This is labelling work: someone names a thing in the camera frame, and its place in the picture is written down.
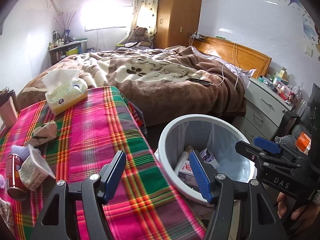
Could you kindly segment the person right hand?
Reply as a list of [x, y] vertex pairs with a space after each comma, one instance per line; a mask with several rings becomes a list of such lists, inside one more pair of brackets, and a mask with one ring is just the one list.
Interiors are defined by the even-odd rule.
[[[283, 218], [289, 211], [287, 207], [287, 195], [280, 192], [277, 196], [279, 218]], [[316, 204], [309, 204], [303, 206], [296, 206], [292, 208], [291, 219], [301, 220], [307, 224], [312, 224], [319, 214], [319, 206]]]

